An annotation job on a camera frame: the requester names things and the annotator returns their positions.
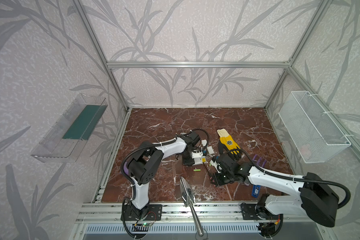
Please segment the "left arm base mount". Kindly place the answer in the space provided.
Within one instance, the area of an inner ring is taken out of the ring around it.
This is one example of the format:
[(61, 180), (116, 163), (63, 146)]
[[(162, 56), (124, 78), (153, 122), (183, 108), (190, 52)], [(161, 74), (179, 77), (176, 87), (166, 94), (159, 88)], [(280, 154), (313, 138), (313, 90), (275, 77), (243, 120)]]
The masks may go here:
[(121, 220), (124, 221), (160, 221), (163, 212), (163, 205), (148, 204), (141, 210), (133, 204), (124, 205)]

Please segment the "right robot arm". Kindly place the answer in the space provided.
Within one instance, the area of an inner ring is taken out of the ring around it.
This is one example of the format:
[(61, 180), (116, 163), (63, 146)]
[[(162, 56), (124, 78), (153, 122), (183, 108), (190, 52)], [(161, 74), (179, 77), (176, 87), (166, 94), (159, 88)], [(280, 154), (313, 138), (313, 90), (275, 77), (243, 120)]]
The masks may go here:
[(215, 186), (237, 182), (282, 193), (280, 196), (263, 194), (253, 207), (242, 205), (242, 212), (250, 217), (269, 220), (281, 215), (303, 216), (332, 228), (338, 209), (351, 199), (346, 186), (324, 181), (314, 173), (305, 176), (282, 174), (264, 169), (253, 161), (239, 164), (227, 154), (213, 157), (211, 164), (217, 170), (211, 177)]

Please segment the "white green-screen remote control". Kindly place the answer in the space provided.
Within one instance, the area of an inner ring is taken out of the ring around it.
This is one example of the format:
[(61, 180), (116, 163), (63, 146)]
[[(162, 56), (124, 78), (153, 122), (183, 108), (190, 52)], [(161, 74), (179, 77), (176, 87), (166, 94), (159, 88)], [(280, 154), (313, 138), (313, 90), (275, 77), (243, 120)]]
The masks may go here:
[(206, 162), (206, 158), (205, 158), (205, 156), (194, 158), (194, 162), (195, 162), (194, 166), (202, 165)]

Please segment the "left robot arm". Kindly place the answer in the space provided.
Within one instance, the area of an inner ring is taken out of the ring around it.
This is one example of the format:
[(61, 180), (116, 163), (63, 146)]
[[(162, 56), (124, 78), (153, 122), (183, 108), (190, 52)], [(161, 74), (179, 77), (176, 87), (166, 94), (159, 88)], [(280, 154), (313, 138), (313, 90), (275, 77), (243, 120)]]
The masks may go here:
[(149, 206), (149, 183), (155, 177), (163, 159), (180, 155), (184, 166), (201, 164), (203, 150), (197, 129), (180, 134), (171, 140), (151, 143), (144, 141), (129, 153), (121, 164), (121, 173), (132, 184), (132, 206), (142, 211)]

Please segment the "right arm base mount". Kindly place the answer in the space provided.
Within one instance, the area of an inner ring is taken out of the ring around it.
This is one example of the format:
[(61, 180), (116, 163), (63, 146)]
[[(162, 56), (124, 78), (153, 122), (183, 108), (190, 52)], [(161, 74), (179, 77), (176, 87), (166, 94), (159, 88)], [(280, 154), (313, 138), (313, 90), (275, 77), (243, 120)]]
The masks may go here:
[(276, 222), (284, 218), (283, 215), (271, 214), (264, 206), (257, 204), (241, 203), (240, 209), (243, 220)]

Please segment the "pink handled screwdriver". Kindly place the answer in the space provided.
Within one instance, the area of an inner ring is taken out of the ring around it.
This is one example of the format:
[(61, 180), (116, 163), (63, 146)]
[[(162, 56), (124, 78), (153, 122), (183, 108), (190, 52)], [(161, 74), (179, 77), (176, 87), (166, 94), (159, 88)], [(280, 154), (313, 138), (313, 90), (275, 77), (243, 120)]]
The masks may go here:
[(203, 164), (203, 166), (205, 167), (206, 172), (207, 172), (207, 174), (208, 174), (208, 176), (209, 176), (209, 179), (210, 179), (210, 181), (212, 182), (212, 181), (213, 181), (213, 174), (210, 172), (210, 170), (209, 170), (209, 168), (207, 167), (206, 164)]

